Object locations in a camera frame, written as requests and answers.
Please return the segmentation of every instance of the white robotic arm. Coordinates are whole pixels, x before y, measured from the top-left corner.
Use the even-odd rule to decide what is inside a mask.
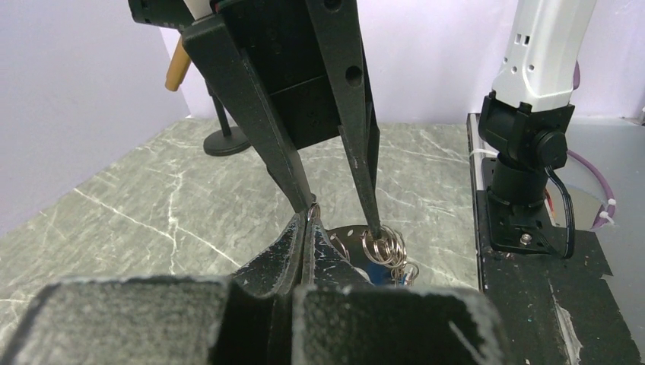
[[[569,103],[574,68],[596,0],[519,0],[496,98],[533,113]]]

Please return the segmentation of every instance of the wooden handle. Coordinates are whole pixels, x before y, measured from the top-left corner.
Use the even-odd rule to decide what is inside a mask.
[[[190,57],[183,48],[182,38],[177,42],[173,59],[170,60],[168,72],[166,73],[166,89],[170,91],[177,91],[183,82],[186,73],[190,67]]]

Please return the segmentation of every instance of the black cable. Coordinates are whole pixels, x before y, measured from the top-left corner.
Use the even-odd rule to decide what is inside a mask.
[[[575,248],[575,239],[576,239],[576,222],[574,221],[574,204],[571,201],[571,195],[567,190],[567,187],[564,185],[564,182],[560,180],[558,175],[553,171],[553,167],[545,168],[546,174],[549,179],[557,186],[562,194],[562,202],[564,203],[564,217],[567,222],[567,243],[564,247],[564,254],[562,255],[563,259],[570,259],[574,255]]]

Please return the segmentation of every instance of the robotic arm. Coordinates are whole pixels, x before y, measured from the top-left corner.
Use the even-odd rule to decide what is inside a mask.
[[[479,135],[499,151],[488,187],[494,249],[574,253],[570,197],[554,170],[567,161],[564,133],[574,112],[569,104],[580,44],[595,0],[519,0],[515,21],[492,92],[484,99]],[[566,233],[548,224],[544,191],[551,178],[561,190]],[[527,241],[538,244],[529,248]]]

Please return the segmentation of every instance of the round black base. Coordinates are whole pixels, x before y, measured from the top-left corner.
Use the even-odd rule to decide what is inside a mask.
[[[204,152],[209,156],[230,156],[251,147],[240,127],[230,127],[231,134],[222,131],[212,133],[204,140]]]

